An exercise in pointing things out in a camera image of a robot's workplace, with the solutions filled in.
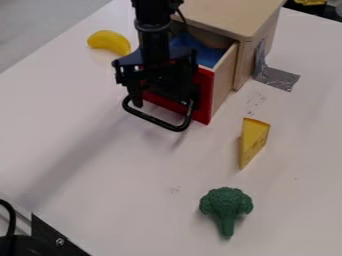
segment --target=metal bracket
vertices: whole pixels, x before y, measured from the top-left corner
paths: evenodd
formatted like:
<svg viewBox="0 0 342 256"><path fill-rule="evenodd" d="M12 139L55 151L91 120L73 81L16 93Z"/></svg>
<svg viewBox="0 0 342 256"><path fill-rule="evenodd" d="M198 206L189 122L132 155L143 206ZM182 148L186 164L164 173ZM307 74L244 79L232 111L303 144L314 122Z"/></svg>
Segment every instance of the metal bracket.
<svg viewBox="0 0 342 256"><path fill-rule="evenodd" d="M181 125L173 125L173 124L170 124L168 122L165 122L161 119L158 119L154 116L151 116L151 115L148 115L144 112L141 112L135 108L132 108L130 107L128 104L129 102L131 101L131 97L128 95L122 102L122 107L124 108L124 110L126 110L128 113L132 114L132 115L135 115L137 117L140 117L146 121L149 121L153 124L156 124L160 127L163 127L165 129L168 129L170 131L173 131L173 132L183 132L185 131L190 123L191 123L191 119L192 119L192 113L194 111L194 102L192 100L190 100L189 102L189 106L188 106L188 110L186 112L186 115L185 115L185 118L184 118L184 121Z"/></svg>

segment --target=wooden box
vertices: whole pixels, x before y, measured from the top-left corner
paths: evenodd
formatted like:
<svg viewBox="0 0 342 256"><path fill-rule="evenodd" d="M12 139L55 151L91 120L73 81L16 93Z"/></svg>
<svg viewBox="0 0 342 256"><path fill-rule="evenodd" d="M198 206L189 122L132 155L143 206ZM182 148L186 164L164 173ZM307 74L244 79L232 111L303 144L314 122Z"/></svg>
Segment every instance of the wooden box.
<svg viewBox="0 0 342 256"><path fill-rule="evenodd" d="M210 47L226 49L213 68L200 66L194 79L201 87L200 107L194 112L194 120L209 124L228 94L239 90L249 79L257 45L266 40L266 53L271 49L283 3L284 0L185 0L181 11L190 34ZM178 15L173 20L182 22ZM186 112L183 106L156 95L146 94L144 98L175 112Z"/></svg>

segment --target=tape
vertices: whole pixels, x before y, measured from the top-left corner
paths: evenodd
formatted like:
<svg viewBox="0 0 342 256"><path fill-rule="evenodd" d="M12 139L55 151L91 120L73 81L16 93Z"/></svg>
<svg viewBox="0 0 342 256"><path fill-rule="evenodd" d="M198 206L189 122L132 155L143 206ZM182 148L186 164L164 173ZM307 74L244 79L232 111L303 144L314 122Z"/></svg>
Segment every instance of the tape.
<svg viewBox="0 0 342 256"><path fill-rule="evenodd" d="M253 78L263 84L291 92L300 75L268 67L265 61L265 40L262 40L256 49Z"/></svg>

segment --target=black cable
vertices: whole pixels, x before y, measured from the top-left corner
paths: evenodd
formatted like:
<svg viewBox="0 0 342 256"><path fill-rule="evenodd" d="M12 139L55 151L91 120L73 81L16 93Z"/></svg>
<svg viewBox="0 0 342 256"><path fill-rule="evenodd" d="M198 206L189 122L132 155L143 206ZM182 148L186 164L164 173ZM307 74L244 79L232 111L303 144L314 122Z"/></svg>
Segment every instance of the black cable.
<svg viewBox="0 0 342 256"><path fill-rule="evenodd" d="M183 13L181 12L181 10L180 10L179 8L176 10L176 12L177 12L178 15L181 17L181 19L182 19L182 21L183 21L183 23L184 23L185 31L186 31L186 32L189 32L189 30L188 30L188 23L187 23L187 21L186 21L184 15L183 15Z"/></svg>
<svg viewBox="0 0 342 256"><path fill-rule="evenodd" d="M15 227L16 227L16 223L17 223L17 218L16 218L15 210L12 207L12 205L10 205L5 200L0 199L0 205L5 207L5 209L8 211L8 214L9 214L9 225L8 225L6 237L7 238L12 238L14 236Z"/></svg>

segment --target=floor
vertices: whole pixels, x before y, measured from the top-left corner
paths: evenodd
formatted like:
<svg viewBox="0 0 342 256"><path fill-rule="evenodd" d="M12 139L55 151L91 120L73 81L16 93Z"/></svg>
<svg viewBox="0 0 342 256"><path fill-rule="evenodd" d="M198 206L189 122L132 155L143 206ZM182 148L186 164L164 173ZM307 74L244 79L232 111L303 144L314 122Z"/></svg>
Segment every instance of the floor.
<svg viewBox="0 0 342 256"><path fill-rule="evenodd" d="M111 0L0 0L0 73Z"/></svg>

